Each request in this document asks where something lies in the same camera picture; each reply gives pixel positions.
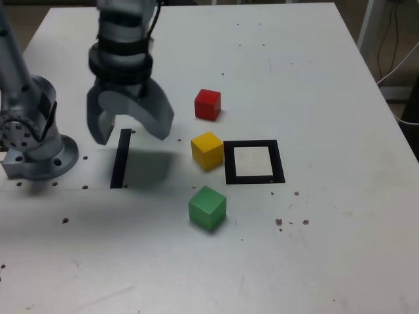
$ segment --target green cube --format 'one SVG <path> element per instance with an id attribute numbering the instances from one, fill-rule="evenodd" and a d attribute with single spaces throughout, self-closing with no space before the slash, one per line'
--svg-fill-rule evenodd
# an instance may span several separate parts
<path id="1" fill-rule="evenodd" d="M 212 231 L 225 219 L 227 198 L 204 186 L 189 201 L 189 218 L 200 227 Z"/>

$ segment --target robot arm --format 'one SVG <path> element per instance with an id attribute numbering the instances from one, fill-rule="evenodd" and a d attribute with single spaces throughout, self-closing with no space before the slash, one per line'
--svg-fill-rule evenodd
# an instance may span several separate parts
<path id="1" fill-rule="evenodd" d="M 155 0 L 98 0 L 97 8 L 98 42 L 89 50 L 89 68 L 96 76 L 87 95 L 90 133 L 105 145 L 115 116 L 127 114 L 164 139 L 173 110 L 150 78 L 149 43 L 156 19 L 151 29 L 149 22 Z M 57 129 L 55 89 L 46 79 L 30 76 L 1 2 L 0 90 L 0 138 L 9 148 L 2 165 L 8 177 L 45 180 L 71 169 L 79 150 Z"/>
<path id="2" fill-rule="evenodd" d="M 127 114 L 155 137 L 168 136 L 173 110 L 160 86 L 150 78 L 151 28 L 155 0 L 98 0 L 98 42 L 89 51 L 96 81 L 87 95 L 87 122 L 96 142 L 106 144 L 115 116 Z"/>

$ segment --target white square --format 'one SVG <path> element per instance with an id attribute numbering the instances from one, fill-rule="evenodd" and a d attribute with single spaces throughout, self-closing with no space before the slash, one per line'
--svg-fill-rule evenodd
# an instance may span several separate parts
<path id="1" fill-rule="evenodd" d="M 234 147 L 236 176 L 274 175 L 268 147 Z"/>

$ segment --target black band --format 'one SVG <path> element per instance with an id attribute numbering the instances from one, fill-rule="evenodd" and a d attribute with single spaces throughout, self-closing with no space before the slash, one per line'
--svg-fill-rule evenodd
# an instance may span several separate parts
<path id="1" fill-rule="evenodd" d="M 146 82 L 151 76 L 153 59 L 147 54 L 140 66 L 129 69 L 109 67 L 98 57 L 98 51 L 92 47 L 89 51 L 89 68 L 99 79 L 120 85 L 135 85 Z"/>
<path id="2" fill-rule="evenodd" d="M 45 120 L 47 120 L 50 115 L 51 102 L 44 92 L 41 94 L 37 108 L 39 112 L 44 116 Z"/>
<path id="3" fill-rule="evenodd" d="M 117 56 L 133 56 L 134 54 L 148 54 L 149 41 L 143 39 L 132 43 L 118 43 L 98 35 L 99 49 Z"/>
<path id="4" fill-rule="evenodd" d="M 124 13 L 100 12 L 99 22 L 101 21 L 111 22 L 124 27 L 137 27 L 143 23 L 143 18 Z"/>

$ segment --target metal rod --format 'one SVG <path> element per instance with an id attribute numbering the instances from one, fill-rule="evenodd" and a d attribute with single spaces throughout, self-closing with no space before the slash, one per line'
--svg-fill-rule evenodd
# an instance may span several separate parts
<path id="1" fill-rule="evenodd" d="M 358 50 L 365 61 L 368 60 L 368 56 L 371 53 L 371 47 L 373 46 L 385 5 L 386 2 L 384 0 L 368 0 L 357 42 Z"/>
<path id="2" fill-rule="evenodd" d="M 20 92 L 31 85 L 31 76 L 1 1 L 0 60 L 0 90 L 3 93 Z"/>

